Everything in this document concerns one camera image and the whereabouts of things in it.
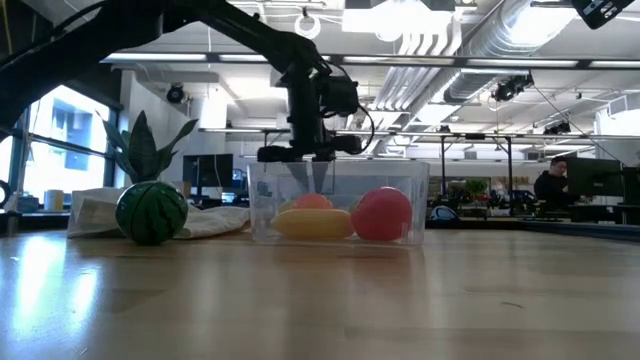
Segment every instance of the security camera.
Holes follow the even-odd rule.
[[[171,104],[182,104],[186,99],[183,87],[183,84],[171,84],[171,89],[167,92],[167,101]]]

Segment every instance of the red ball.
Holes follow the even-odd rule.
[[[329,199],[320,194],[304,194],[298,197],[291,206],[292,209],[333,209]]]
[[[361,239],[394,241],[411,226],[411,203],[398,189],[382,187],[366,193],[351,214]]]

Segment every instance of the white cloth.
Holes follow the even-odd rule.
[[[74,191],[71,195],[71,216],[68,238],[96,237],[118,233],[116,205],[125,189],[101,188]],[[199,210],[189,207],[187,223],[176,239],[206,238],[241,229],[250,218],[249,209],[219,207]]]

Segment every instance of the potted plant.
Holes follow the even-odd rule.
[[[478,196],[487,191],[487,182],[479,179],[468,179],[465,183],[465,189],[471,194],[471,197],[475,201]]]
[[[171,165],[173,156],[177,153],[173,151],[173,147],[193,131],[197,122],[198,120],[191,120],[184,124],[175,139],[160,150],[156,148],[144,111],[138,116],[131,133],[122,131],[121,134],[113,124],[106,121],[103,124],[107,140],[115,150],[116,163],[131,177],[131,182],[137,184],[158,179]]]

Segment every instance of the white cup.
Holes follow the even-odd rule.
[[[62,211],[64,202],[64,191],[47,190],[44,193],[45,211]]]

